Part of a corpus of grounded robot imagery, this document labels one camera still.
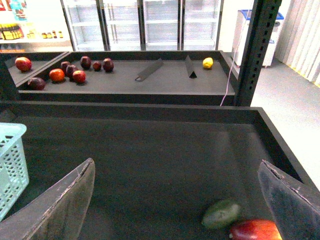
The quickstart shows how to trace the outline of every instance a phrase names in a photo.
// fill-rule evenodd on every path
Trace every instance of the green mango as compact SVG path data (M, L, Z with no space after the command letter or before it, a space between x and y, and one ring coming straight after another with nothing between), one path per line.
M207 229L225 228L238 219L240 210L240 205L234 200L221 200L206 210L201 223Z

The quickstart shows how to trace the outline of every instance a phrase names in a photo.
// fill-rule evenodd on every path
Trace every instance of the black tray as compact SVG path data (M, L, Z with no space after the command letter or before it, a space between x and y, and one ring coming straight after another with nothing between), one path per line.
M187 55L193 61L197 78L188 76ZM61 84L49 80L50 70L59 68L62 61L69 61L82 70L82 56L89 56L92 62L102 62L109 57L113 59L114 70L112 73L105 73L103 69L95 72L92 68L85 71L85 85L70 82L67 77ZM207 57L214 59L212 70L202 67L202 61ZM161 68L144 81L135 81L138 73L159 58L164 62ZM226 93L230 70L227 60L220 51L71 52L34 75L46 80L44 91L28 90L25 84L20 86L19 92L22 100L35 101L219 105ZM234 95L230 85L225 105L232 105Z
M258 168L267 160L315 187L262 108L111 103L3 103L23 135L30 184L12 214L85 159L94 192L79 239L227 240L204 210L233 198L242 218L272 219Z
M38 73L46 65L53 63L59 57L68 54L67 52L24 52L24 53L2 53L5 60L6 67L8 68L11 77L17 87L28 81L28 79ZM21 72L15 66L15 60L18 57L26 57L32 61L32 68L30 71Z

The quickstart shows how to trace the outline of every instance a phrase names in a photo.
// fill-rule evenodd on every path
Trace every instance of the display table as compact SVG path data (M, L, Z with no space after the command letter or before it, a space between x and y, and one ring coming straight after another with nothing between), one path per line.
M7 102L23 135L30 184L16 212L87 158L94 192L80 239L229 239L201 217L235 199L242 218L272 219L258 168L266 160L313 187L262 108Z

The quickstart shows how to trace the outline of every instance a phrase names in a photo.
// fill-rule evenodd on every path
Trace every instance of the pink cable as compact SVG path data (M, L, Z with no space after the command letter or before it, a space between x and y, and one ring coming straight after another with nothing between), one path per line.
M238 48L239 48L239 45L240 45L240 42L241 42L241 38L242 38L242 34L244 33L244 29L245 29L245 26L246 26L246 21L247 21L247 19L248 19L249 11L250 11L250 10L248 9L248 12L246 13L245 21L244 21L244 24L243 24L243 27L242 27L242 30L241 30L241 35L240 35L239 43L238 43L238 45L236 46L236 49L234 50L233 61L232 61L231 67L230 67L229 76L228 76L228 81L227 81L227 83L226 83L225 95L224 95L223 98L222 98L222 101L221 101L221 103L220 103L220 107L222 106L222 104L223 104L224 101L225 101L225 98L226 98L227 95L228 95L228 89L229 89L231 72L232 72L232 68L234 67L234 64L235 64L236 52L238 51Z

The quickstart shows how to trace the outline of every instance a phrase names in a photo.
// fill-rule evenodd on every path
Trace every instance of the wall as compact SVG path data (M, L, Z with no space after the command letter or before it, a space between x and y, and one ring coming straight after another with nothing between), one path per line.
M282 0L279 12L286 17L291 0ZM224 0L218 49L232 51L238 10L252 9L253 0Z

